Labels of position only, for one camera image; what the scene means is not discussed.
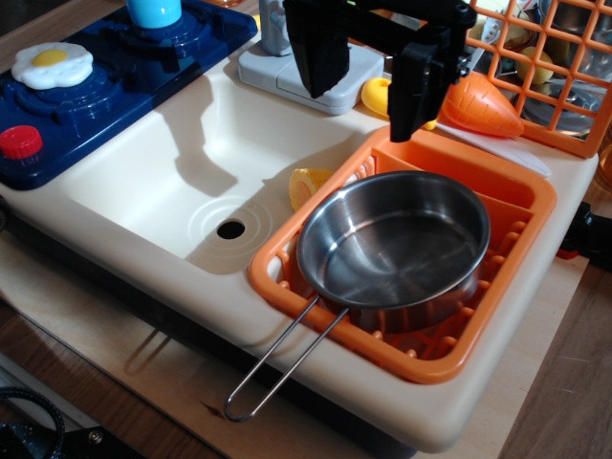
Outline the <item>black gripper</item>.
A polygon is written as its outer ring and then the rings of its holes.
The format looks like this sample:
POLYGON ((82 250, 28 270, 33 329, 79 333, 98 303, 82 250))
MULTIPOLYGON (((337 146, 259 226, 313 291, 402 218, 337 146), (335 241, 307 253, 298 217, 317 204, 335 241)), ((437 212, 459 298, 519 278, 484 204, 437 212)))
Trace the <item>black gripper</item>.
POLYGON ((301 81, 319 98, 348 73, 353 38, 395 56, 388 88, 390 140, 409 141, 437 118, 449 86, 468 71, 467 31, 476 12, 463 1, 285 1, 301 81))

